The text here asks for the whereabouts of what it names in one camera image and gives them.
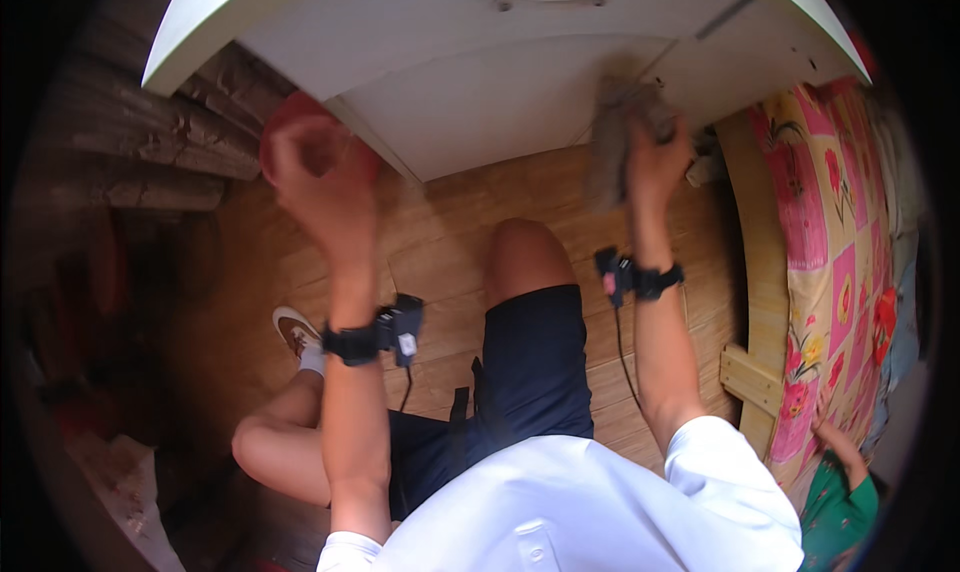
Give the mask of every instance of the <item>brown sneaker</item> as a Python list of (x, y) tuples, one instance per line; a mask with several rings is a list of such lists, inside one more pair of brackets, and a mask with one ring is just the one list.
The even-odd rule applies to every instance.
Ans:
[(273, 310), (273, 327), (294, 352), (297, 359), (308, 346), (322, 350), (320, 333), (307, 321), (303, 314), (292, 307), (281, 306)]

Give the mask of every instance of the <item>navy shorts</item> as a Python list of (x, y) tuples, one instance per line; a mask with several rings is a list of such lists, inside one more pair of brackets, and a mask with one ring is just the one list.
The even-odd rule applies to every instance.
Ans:
[(580, 287), (535, 290), (486, 314), (483, 392), (459, 426), (390, 411), (390, 515), (403, 520), (465, 466), (531, 436), (593, 438)]

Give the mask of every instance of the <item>person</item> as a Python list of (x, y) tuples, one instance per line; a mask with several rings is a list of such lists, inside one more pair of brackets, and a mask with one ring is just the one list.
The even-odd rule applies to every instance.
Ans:
[(832, 393), (817, 395), (810, 429), (826, 446), (799, 518), (806, 570), (834, 570), (873, 527), (880, 498), (854, 442), (827, 420)]
[[(349, 155), (319, 179), (307, 169), (326, 131), (303, 120), (278, 132), (274, 180), (277, 202), (328, 261), (328, 325), (340, 332), (373, 320), (377, 212)], [(682, 117), (665, 146), (630, 122), (640, 268), (674, 266), (667, 204), (691, 157)], [(701, 401), (678, 287), (634, 306), (634, 382), (666, 479), (593, 440), (580, 290), (546, 226), (498, 224), (484, 290), (477, 410), (457, 423), (388, 411), (380, 362), (346, 366), (327, 353), (320, 364), (314, 326), (274, 315), (301, 370), (239, 424), (233, 452), (259, 482), (329, 505), (320, 572), (798, 568), (796, 511), (743, 434)]]

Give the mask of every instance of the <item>black cable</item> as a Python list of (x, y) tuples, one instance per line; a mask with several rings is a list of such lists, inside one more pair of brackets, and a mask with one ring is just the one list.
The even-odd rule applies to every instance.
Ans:
[(630, 372), (627, 370), (627, 360), (623, 357), (623, 338), (620, 336), (620, 308), (613, 308), (613, 319), (616, 320), (616, 350), (620, 354), (620, 365), (623, 366), (623, 375), (627, 378), (627, 386), (630, 386), (630, 394), (633, 395), (633, 402), (636, 403), (636, 408), (640, 410), (640, 413), (643, 413), (643, 408), (641, 407), (640, 398), (637, 397), (637, 392), (634, 390), (634, 383), (630, 382)]
[(413, 374), (410, 373), (409, 365), (406, 366), (406, 370), (407, 370), (407, 391), (403, 393), (403, 401), (400, 401), (400, 409), (399, 409), (400, 411), (402, 411), (403, 408), (407, 407), (407, 397), (410, 396), (410, 389), (413, 388), (414, 386), (414, 376)]

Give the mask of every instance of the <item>wooden floor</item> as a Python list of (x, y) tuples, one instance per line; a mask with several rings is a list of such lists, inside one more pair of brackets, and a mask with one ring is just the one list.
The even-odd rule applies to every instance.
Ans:
[[(471, 361), (483, 341), (481, 272), (491, 229), (505, 218), (541, 220), (566, 248), (582, 289), (595, 437), (662, 474), (663, 457), (631, 398), (613, 310), (594, 271), (596, 249), (629, 248), (623, 216), (597, 216), (584, 206), (580, 187), (587, 160), (584, 147), (572, 147), (441, 178), (425, 189), (408, 185), (392, 170), (380, 174), (381, 301), (401, 291), (426, 302), (406, 410), (447, 419), (454, 389), (472, 384)], [(226, 453), (237, 421), (296, 371), (296, 360), (270, 322), (273, 308), (293, 306), (319, 326), (328, 303), (324, 262), (274, 204), (270, 187), (262, 180), (236, 184), (217, 213), (222, 277), (203, 300), (178, 308), (162, 338), (195, 446), (211, 456)], [(729, 183), (698, 189), (682, 183), (669, 223), (686, 273), (683, 298), (702, 397), (710, 412), (735, 423), (738, 401), (718, 378), (721, 349), (742, 340), (746, 328), (743, 246)], [(191, 245), (195, 254), (209, 253), (208, 236), (198, 232)], [(621, 311), (628, 354), (632, 312), (632, 306)], [(397, 407), (405, 373), (389, 359), (384, 362), (390, 406)]]

